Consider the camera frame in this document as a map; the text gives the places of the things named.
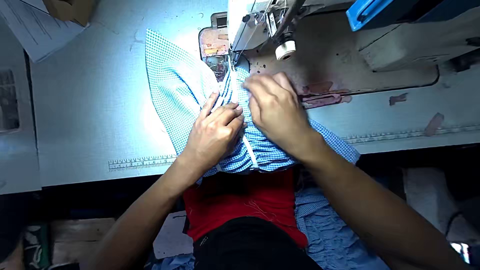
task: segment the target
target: forearm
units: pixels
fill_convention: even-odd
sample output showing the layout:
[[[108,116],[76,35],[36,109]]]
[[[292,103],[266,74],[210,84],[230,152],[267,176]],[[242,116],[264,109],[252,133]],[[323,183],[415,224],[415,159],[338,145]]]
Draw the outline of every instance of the forearm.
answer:
[[[303,159],[305,165],[340,217],[367,244],[426,269],[465,267],[445,237],[403,200],[325,143],[315,149]]]
[[[118,219],[102,240],[89,269],[129,269],[152,245],[177,198],[202,172],[179,157],[170,168]]]

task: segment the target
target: paper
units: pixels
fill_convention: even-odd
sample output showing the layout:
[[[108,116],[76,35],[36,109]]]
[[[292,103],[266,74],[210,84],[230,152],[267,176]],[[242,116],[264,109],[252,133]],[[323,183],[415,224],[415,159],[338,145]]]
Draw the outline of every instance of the paper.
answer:
[[[193,252],[193,239],[183,233],[187,213],[171,213],[165,219],[160,232],[153,241],[155,258],[162,259]]]
[[[47,7],[45,6],[42,0],[19,0],[19,1],[22,1],[23,3],[29,4],[33,7],[36,7],[45,13],[48,13]]]
[[[0,13],[33,62],[47,58],[84,30],[20,0],[0,0]]]

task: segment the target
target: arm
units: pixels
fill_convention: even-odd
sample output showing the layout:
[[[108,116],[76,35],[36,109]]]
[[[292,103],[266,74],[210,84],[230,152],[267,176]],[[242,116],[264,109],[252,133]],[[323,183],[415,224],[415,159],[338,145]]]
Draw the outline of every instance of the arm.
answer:
[[[89,262],[89,269],[129,269],[152,245],[177,198],[234,145],[244,126],[236,103],[210,114],[218,98],[213,93],[193,124],[184,151],[170,168],[119,218]]]
[[[391,268],[467,268],[428,221],[324,142],[284,74],[254,75],[244,87],[255,125],[310,170],[340,217]]]

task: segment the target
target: table surface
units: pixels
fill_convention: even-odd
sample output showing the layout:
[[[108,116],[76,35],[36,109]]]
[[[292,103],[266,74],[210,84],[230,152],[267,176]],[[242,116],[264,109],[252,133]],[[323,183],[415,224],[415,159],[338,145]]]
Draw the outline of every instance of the table surface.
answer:
[[[13,73],[20,120],[19,129],[0,133],[0,194],[38,190],[41,186],[25,55],[3,19],[0,40],[0,72]]]
[[[32,64],[42,186],[164,173],[167,166],[108,169],[111,160],[175,154],[150,99],[146,29],[200,57],[200,30],[210,26],[211,14],[226,10],[226,0],[102,0],[88,29]],[[429,138],[419,131],[437,112],[444,113],[446,127],[480,127],[475,98],[464,99],[480,96],[472,90],[479,74],[480,69],[447,73],[421,91],[356,95],[350,103],[308,113],[361,153],[478,142],[477,129],[449,129]],[[388,105],[390,96],[407,92],[407,102]]]

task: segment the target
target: fabric pile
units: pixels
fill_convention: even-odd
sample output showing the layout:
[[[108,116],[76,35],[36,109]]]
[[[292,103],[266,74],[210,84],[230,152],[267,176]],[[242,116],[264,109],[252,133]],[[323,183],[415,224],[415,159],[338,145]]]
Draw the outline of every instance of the fabric pile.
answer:
[[[147,30],[146,66],[155,109],[164,124],[173,146],[180,154],[188,140],[192,125],[203,104],[215,88],[220,88],[218,102],[225,105],[237,100],[243,107],[248,124],[244,137],[234,152],[210,169],[204,176],[218,171],[248,173],[259,170],[272,172],[295,163],[285,152],[270,142],[253,124],[248,107],[247,90],[241,87],[248,70],[237,68],[218,83],[213,72],[201,60]],[[349,162],[360,154],[346,142],[310,120],[329,146]],[[376,255],[368,252],[358,236],[348,228],[329,205],[318,188],[296,194],[298,228],[307,235],[308,254],[324,269],[388,269]]]
[[[168,257],[161,263],[154,264],[152,270],[193,270],[195,265],[195,257],[192,253],[180,254]]]
[[[307,188],[295,194],[298,229],[307,236],[307,255],[324,270],[389,270],[338,216],[323,192]]]

